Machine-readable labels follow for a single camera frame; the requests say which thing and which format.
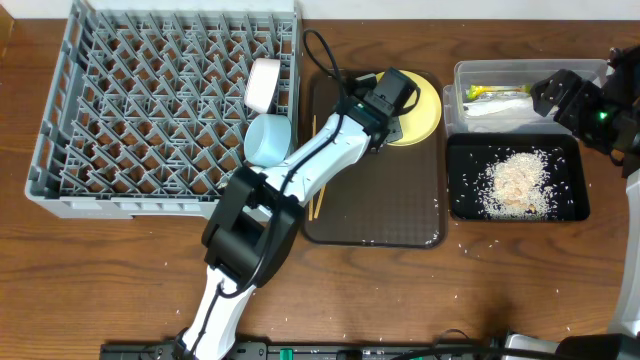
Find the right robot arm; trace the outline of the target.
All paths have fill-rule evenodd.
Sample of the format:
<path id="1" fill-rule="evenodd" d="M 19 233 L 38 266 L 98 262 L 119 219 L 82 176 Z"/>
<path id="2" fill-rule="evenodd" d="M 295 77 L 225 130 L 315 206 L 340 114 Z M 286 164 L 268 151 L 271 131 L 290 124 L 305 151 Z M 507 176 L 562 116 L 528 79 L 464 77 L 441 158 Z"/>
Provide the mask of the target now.
<path id="1" fill-rule="evenodd" d="M 530 89 L 536 113 L 556 108 L 556 123 L 622 168 L 629 204 L 624 274 L 608 332 L 562 340 L 557 359 L 639 357 L 639 48 L 613 48 L 607 63 L 613 73 L 602 87 L 561 69 Z"/>

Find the white bowl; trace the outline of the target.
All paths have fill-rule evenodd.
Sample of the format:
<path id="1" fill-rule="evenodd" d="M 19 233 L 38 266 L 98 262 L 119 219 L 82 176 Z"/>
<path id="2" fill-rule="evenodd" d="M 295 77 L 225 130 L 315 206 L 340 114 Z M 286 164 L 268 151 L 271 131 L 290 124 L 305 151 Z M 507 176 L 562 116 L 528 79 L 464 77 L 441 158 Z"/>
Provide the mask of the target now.
<path id="1" fill-rule="evenodd" d="M 258 58 L 251 67 L 244 104 L 262 114 L 268 113 L 277 89 L 281 62 L 277 59 Z"/>

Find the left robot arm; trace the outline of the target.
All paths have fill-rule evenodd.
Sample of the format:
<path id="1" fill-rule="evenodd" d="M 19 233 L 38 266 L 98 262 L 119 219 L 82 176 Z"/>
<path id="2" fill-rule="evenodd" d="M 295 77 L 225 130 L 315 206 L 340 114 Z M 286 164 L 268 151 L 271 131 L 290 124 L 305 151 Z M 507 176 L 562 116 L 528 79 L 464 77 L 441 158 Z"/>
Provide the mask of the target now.
<path id="1" fill-rule="evenodd" d="M 206 285 L 192 325 L 174 342 L 176 359 L 221 359 L 233 347 L 253 292 L 287 258 L 307 203 L 343 169 L 392 133 L 392 121 L 413 110 L 419 86 L 390 68 L 342 93 L 324 127 L 282 162 L 244 166 L 229 180 L 202 235 Z"/>

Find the green snack wrapper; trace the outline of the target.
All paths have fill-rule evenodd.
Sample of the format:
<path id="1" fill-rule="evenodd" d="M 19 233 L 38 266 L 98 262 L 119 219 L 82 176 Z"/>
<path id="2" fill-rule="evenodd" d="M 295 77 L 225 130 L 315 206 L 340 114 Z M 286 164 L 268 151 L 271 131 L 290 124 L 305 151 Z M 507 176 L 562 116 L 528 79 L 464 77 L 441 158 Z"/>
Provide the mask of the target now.
<path id="1" fill-rule="evenodd" d="M 479 99 L 488 99 L 499 96 L 520 96 L 524 94 L 528 96 L 531 91 L 531 85 L 471 85 L 466 91 L 466 99 L 475 101 Z"/>

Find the light blue bowl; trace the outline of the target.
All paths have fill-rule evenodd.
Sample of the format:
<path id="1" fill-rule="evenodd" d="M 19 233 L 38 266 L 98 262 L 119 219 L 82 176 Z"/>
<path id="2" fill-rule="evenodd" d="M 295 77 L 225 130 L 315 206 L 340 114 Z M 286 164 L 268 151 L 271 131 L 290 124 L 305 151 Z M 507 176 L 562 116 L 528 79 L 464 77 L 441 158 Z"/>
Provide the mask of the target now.
<path id="1" fill-rule="evenodd" d="M 286 116 L 260 114 L 249 125 L 244 154 L 253 165 L 272 167 L 286 158 L 291 142 L 292 126 Z"/>

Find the yellow plate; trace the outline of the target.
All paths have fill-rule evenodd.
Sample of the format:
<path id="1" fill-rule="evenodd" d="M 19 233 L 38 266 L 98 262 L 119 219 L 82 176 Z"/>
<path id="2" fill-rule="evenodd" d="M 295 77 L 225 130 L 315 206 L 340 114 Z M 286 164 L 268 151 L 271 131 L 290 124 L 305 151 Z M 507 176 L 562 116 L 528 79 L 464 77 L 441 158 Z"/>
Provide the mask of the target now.
<path id="1" fill-rule="evenodd" d="M 416 103 L 416 94 L 412 94 L 408 103 L 416 106 L 407 114 L 399 117 L 403 137 L 390 146 L 411 146 L 428 138 L 438 127 L 442 114 L 442 105 L 438 90 L 424 76 L 401 70 L 419 88 L 420 97 Z"/>

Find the white paper napkin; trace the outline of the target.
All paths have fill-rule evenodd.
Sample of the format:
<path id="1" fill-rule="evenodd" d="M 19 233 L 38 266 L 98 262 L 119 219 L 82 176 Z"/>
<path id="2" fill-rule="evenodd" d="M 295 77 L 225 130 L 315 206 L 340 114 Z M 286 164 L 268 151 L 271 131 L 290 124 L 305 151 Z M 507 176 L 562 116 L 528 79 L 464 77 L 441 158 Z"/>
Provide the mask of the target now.
<path id="1" fill-rule="evenodd" d="M 473 101 L 463 105 L 465 114 L 469 117 L 483 117 L 490 115 L 529 116 L 534 113 L 533 102 L 530 97 L 501 99 L 494 98 Z"/>

